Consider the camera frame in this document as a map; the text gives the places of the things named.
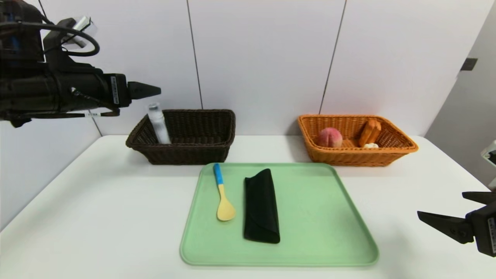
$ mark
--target clear plastic bottle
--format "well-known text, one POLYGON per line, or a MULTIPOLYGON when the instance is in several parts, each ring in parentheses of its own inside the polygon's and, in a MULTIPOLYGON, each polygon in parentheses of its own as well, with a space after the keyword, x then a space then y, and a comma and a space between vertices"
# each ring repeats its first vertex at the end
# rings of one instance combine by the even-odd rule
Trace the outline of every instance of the clear plastic bottle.
POLYGON ((171 144, 169 132, 167 132, 167 127, 165 126, 164 113, 162 113, 159 103, 148 105, 148 118, 150 118, 150 122, 153 125, 158 142, 161 144, 171 144))

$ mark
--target black pouch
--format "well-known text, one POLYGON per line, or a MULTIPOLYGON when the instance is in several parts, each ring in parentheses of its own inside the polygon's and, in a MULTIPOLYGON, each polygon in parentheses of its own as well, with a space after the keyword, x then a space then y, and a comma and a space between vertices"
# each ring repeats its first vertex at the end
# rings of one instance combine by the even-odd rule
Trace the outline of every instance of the black pouch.
POLYGON ((276 194, 270 169, 245 178, 245 235, 248 240, 279 243, 276 194))

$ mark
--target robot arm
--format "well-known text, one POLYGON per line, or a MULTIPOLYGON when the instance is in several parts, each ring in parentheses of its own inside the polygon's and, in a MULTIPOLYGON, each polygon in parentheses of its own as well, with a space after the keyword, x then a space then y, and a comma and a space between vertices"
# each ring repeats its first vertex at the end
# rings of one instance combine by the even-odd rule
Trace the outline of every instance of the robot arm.
MULTIPOLYGON (((482 152, 481 156, 496 166, 496 140, 482 152)), ((496 257, 496 193, 464 192, 463 198, 485 204, 469 212, 465 218, 445 216, 418 211, 419 219, 459 243, 477 242, 479 252, 496 257)))
POLYGON ((158 87, 127 82, 120 73, 103 73, 70 56, 87 57, 99 52, 90 36, 96 26, 88 17, 68 18, 52 24, 23 0, 0 0, 0 120, 21 127, 32 118, 85 117, 71 111, 104 107, 118 116, 133 99, 160 94, 158 87), (40 30, 50 30, 41 41, 40 30), (83 48, 89 52, 62 49, 83 48))

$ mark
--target white wall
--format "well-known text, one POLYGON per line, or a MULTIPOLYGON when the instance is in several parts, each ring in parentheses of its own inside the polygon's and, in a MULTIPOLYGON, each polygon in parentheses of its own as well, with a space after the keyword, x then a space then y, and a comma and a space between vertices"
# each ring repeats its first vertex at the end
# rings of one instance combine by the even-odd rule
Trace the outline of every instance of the white wall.
POLYGON ((496 140, 496 5, 477 38, 470 57, 473 71, 462 71, 426 138, 485 185, 496 169, 481 151, 496 140))
POLYGON ((299 132, 318 114, 345 0, 190 0, 205 109, 239 135, 299 132))
POLYGON ((100 137, 93 120, 36 120, 14 128, 0 122, 0 228, 100 137))
MULTIPOLYGON (((30 4, 39 7, 36 0, 30 4)), ((146 114, 145 106, 160 101, 164 109, 200 109, 186 0, 43 0, 54 23, 91 16, 98 27, 99 54, 75 59, 105 73, 123 73, 128 81, 162 88, 159 96, 133 101, 116 118, 98 118, 103 135, 127 135, 146 114)))
POLYGON ((348 1, 323 114, 378 114, 424 135, 493 0, 348 1))

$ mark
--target white table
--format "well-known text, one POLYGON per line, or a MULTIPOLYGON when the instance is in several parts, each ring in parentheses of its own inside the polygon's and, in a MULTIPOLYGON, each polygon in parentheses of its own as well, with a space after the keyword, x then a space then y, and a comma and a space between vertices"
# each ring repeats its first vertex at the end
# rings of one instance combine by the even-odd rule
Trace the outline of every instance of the white table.
MULTIPOLYGON (((194 267, 179 245, 202 166, 153 166, 100 138, 1 233, 1 279, 493 278, 496 259, 417 218, 464 216, 487 191, 432 143, 384 168, 337 167, 380 256, 368 268, 194 267)), ((237 136, 228 162, 309 161, 301 137, 237 136)))

